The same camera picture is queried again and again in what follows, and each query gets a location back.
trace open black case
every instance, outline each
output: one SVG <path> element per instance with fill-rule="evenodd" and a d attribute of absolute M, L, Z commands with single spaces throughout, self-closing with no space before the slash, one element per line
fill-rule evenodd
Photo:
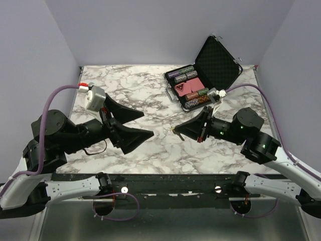
<path fill-rule="evenodd" d="M 200 103 L 190 109 L 184 108 L 186 98 L 179 96 L 175 91 L 175 85 L 177 85 L 177 83 L 175 83 L 174 78 L 169 78 L 169 73 L 193 66 L 205 88 L 221 90 L 228 89 L 243 71 L 238 61 L 233 58 L 219 40 L 220 38 L 210 35 L 199 52 L 194 64 L 174 69 L 164 74 L 164 78 L 168 82 L 166 92 L 169 98 L 171 101 L 178 101 L 185 112 L 203 107 L 211 102 Z M 174 97 L 169 93 L 170 90 L 172 90 Z"/>

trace table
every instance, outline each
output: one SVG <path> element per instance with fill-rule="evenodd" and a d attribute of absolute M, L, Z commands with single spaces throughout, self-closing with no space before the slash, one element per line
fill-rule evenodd
<path fill-rule="evenodd" d="M 208 138 L 199 144 L 189 138 L 181 141 L 171 127 L 196 116 L 200 110 L 185 113 L 178 103 L 170 102 L 165 93 L 166 81 L 163 73 L 179 66 L 87 66 L 81 82 L 93 82 L 102 87 L 115 101 L 128 107 L 141 110 L 145 116 L 125 124 L 128 127 L 154 131 L 154 137 L 140 145 L 132 153 L 124 155 L 108 140 L 106 152 L 86 156 L 80 151 L 68 155 L 68 164 L 57 170 L 58 173 L 136 173 L 136 174 L 210 174 L 236 173 L 276 173 L 263 165 L 247 160 L 240 154 L 242 146 L 223 140 Z M 253 67 L 244 66 L 243 73 L 233 85 L 241 83 L 257 84 Z M 77 94 L 71 120 L 86 122 L 93 117 L 83 108 L 85 95 Z M 251 107 L 265 123 L 262 131 L 271 135 L 269 120 L 262 97 L 252 87 L 236 89 L 224 99 L 224 104 L 216 117 L 231 121 L 233 115 L 243 107 Z M 101 142 L 88 148 L 94 153 L 103 150 Z"/>

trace marble table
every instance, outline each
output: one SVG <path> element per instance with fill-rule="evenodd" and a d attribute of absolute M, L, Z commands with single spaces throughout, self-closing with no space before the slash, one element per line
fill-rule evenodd
<path fill-rule="evenodd" d="M 154 137 L 140 145 L 132 153 L 124 155 L 107 140 L 107 150 L 95 156 L 86 156 L 80 151 L 68 155 L 68 163 L 58 173 L 136 173 L 136 174 L 217 174 L 247 171 L 250 173 L 276 173 L 263 165 L 247 160 L 240 154 L 242 146 L 208 138 L 199 144 L 174 135 L 171 127 L 196 116 L 201 109 L 185 113 L 178 103 L 170 102 L 165 93 L 163 73 L 179 66 L 88 66 L 82 82 L 94 82 L 102 87 L 114 100 L 128 107 L 141 110 L 145 116 L 125 124 L 128 127 L 154 131 Z M 244 66 L 243 73 L 233 85 L 257 84 L 251 66 Z M 83 94 L 78 94 L 71 120 L 86 122 L 93 117 L 82 107 Z M 261 95 L 251 87 L 236 89 L 224 99 L 216 117 L 231 121 L 233 115 L 243 107 L 251 107 L 265 123 L 261 129 L 271 135 L 269 120 Z M 104 142 L 88 148 L 88 152 L 103 150 Z"/>

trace wall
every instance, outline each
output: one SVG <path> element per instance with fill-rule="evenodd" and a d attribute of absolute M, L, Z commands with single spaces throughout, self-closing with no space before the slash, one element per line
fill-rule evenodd
<path fill-rule="evenodd" d="M 320 9 L 319 0 L 296 0 L 258 68 L 259 83 L 269 96 L 286 145 L 319 172 Z M 319 230 L 321 222 L 316 222 Z"/>
<path fill-rule="evenodd" d="M 257 64 L 294 0 L 46 0 L 82 65 L 190 64 L 206 37 Z"/>
<path fill-rule="evenodd" d="M 61 85 L 76 84 L 79 68 L 43 0 L 2 1 L 0 56 L 0 182 L 5 182 L 47 97 Z M 60 94 L 53 107 L 68 114 L 73 98 L 74 91 Z M 0 220 L 0 240 L 28 240 L 33 220 Z"/>

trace black cable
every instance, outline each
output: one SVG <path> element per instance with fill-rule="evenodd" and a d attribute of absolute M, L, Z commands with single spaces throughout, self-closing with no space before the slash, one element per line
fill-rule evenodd
<path fill-rule="evenodd" d="M 103 153 L 107 149 L 107 142 L 106 142 L 106 140 L 103 140 L 103 141 L 105 142 L 106 146 L 105 146 L 105 149 L 102 150 L 101 152 L 88 153 L 85 148 L 83 149 L 83 151 L 86 153 L 87 156 L 93 156 L 93 155 L 97 155 L 97 154 Z"/>

